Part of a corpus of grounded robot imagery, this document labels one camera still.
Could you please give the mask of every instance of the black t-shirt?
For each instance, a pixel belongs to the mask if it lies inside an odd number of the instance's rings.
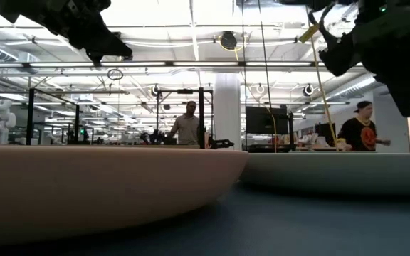
[[[353,151],[375,151],[376,136],[376,125],[373,122],[364,125],[357,118],[352,118],[342,125],[338,139],[345,139]]]

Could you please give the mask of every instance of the white humanoid robot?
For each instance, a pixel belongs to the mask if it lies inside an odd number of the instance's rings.
[[[7,144],[9,138],[9,128],[14,128],[16,117],[11,113],[12,101],[0,100],[0,144]]]

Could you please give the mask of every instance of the table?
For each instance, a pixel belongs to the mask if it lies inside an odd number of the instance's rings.
[[[306,198],[239,184],[177,218],[0,255],[410,255],[410,199]]]

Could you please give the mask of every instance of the gray shirt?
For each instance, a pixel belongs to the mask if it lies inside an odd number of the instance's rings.
[[[170,131],[178,134],[178,144],[180,145],[197,145],[197,134],[199,132],[199,118],[196,116],[187,117],[185,114],[175,120],[174,126]]]

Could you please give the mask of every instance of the black cap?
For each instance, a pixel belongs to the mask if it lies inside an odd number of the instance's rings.
[[[373,103],[372,103],[372,102],[369,102],[369,101],[367,101],[367,100],[362,101],[362,102],[358,102],[358,103],[357,103],[357,110],[355,110],[354,113],[360,112],[361,109],[363,109],[363,108],[365,108],[365,107],[368,107],[368,105],[371,105],[371,104],[373,104]]]

